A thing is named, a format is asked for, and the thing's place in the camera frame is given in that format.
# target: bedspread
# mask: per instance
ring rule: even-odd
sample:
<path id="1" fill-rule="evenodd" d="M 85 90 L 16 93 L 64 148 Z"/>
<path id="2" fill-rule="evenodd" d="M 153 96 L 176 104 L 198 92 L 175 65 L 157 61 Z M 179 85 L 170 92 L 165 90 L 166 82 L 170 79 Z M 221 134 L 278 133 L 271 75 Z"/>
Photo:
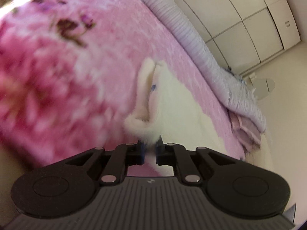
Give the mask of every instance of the bedspread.
<path id="1" fill-rule="evenodd" d="M 135 141 L 122 122 L 133 110 L 146 57 L 165 60 L 229 155 L 244 155 L 226 109 L 141 0 L 24 1 L 15 0 L 20 6 L 8 14 L 7 6 L 0 9 L 0 130 L 34 166 Z"/>

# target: white wall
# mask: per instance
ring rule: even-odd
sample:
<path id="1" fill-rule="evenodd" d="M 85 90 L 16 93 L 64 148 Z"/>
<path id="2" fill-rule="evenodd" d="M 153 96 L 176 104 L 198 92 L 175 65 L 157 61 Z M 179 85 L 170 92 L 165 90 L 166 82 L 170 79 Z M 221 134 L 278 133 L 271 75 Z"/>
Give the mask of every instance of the white wall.
<path id="1" fill-rule="evenodd" d="M 307 0 L 287 0 L 292 10 L 301 39 L 307 42 Z"/>
<path id="2" fill-rule="evenodd" d="M 275 172 L 291 187 L 296 223 L 307 219 L 307 43 L 299 43 L 255 71 L 275 89 L 259 106 L 267 118 L 267 140 Z"/>

